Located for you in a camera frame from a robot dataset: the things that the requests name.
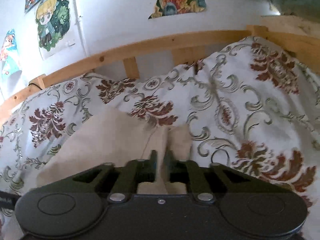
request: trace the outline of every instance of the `black cord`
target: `black cord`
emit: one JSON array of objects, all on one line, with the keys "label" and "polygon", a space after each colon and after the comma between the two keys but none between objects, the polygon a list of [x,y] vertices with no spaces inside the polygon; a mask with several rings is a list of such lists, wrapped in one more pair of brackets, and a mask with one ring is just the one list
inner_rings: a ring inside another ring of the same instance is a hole
[{"label": "black cord", "polygon": [[31,85],[34,85],[34,86],[36,86],[37,88],[39,88],[40,90],[43,90],[41,87],[39,87],[39,85],[37,85],[36,83],[29,83],[29,86],[31,86]]}]

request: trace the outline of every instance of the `wooden headboard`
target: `wooden headboard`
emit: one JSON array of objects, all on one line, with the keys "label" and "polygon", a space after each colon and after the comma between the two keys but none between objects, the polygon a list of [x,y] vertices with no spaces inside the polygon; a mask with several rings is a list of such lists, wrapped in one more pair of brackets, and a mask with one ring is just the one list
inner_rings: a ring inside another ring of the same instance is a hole
[{"label": "wooden headboard", "polygon": [[[250,35],[260,36],[281,46],[313,71],[320,73],[320,39],[292,33],[269,32],[265,26],[248,25],[247,30],[242,31],[182,33],[136,42],[87,57],[48,76],[41,75],[30,83],[45,89],[118,60],[123,61],[128,78],[139,78],[136,56],[170,50],[175,65],[192,63],[208,56],[205,53],[207,45],[233,43]],[[0,106],[0,123],[10,117],[11,110],[15,106],[39,90],[38,87],[31,85],[8,98]]]}]

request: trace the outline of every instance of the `wooden panel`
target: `wooden panel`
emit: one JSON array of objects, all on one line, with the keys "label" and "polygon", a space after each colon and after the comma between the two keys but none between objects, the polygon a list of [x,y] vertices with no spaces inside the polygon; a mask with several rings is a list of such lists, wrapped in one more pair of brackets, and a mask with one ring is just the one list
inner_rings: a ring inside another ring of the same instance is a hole
[{"label": "wooden panel", "polygon": [[174,49],[172,50],[174,65],[179,64],[192,64],[199,59],[207,57],[205,53],[205,46],[197,46],[192,48]]},{"label": "wooden panel", "polygon": [[268,32],[267,39],[289,52],[294,52],[300,62],[320,73],[320,39],[276,32]]},{"label": "wooden panel", "polygon": [[247,25],[247,30],[251,32],[252,36],[267,37],[268,28],[259,25]]},{"label": "wooden panel", "polygon": [[0,124],[3,124],[11,116],[11,110],[14,107],[38,91],[40,89],[36,86],[28,86],[4,101],[0,106]]},{"label": "wooden panel", "polygon": [[45,89],[44,83],[43,83],[43,78],[45,77],[45,74],[42,74],[36,78],[34,78],[33,80],[31,80],[29,82],[29,84],[34,83],[37,84],[39,87],[41,87],[41,89]]},{"label": "wooden panel", "polygon": [[320,23],[294,15],[261,16],[260,24],[270,32],[292,33],[320,39]]},{"label": "wooden panel", "polygon": [[125,73],[127,74],[127,78],[140,78],[138,65],[135,57],[124,59],[123,65],[125,68]]},{"label": "wooden panel", "polygon": [[44,77],[43,82],[45,87],[49,87],[63,80],[80,76],[91,69],[125,58],[132,58],[163,50],[182,49],[217,43],[232,43],[250,34],[250,31],[205,31],[175,34],[140,41],[87,57]]}]

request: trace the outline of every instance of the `beige cloth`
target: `beige cloth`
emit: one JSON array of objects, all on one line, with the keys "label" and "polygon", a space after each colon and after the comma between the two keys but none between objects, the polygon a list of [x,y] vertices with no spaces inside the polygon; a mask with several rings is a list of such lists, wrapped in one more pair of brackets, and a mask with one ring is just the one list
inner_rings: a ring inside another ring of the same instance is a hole
[{"label": "beige cloth", "polygon": [[[121,167],[133,159],[148,159],[151,150],[156,150],[157,180],[155,183],[141,183],[138,193],[166,194],[168,190],[160,178],[165,149],[168,146],[177,159],[186,160],[191,142],[187,125],[155,128],[145,121],[106,106],[102,113],[85,122],[41,169],[37,176],[37,186],[50,184],[105,162]],[[178,185],[178,189],[172,189],[171,186],[167,187],[170,194],[173,191],[181,193],[181,185]]]}]

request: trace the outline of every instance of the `bed sheet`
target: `bed sheet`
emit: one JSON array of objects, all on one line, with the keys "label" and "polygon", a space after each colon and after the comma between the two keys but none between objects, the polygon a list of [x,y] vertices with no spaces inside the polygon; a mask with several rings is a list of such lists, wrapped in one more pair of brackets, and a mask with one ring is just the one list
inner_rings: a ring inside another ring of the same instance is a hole
[{"label": "bed sheet", "polygon": [[[23,194],[65,140],[105,104],[154,126],[187,123],[190,158],[219,162],[288,188],[309,208],[302,230],[320,231],[320,80],[280,47],[247,37],[145,82],[94,73],[28,98],[0,131],[0,189]],[[2,210],[5,225],[12,212]]]}]

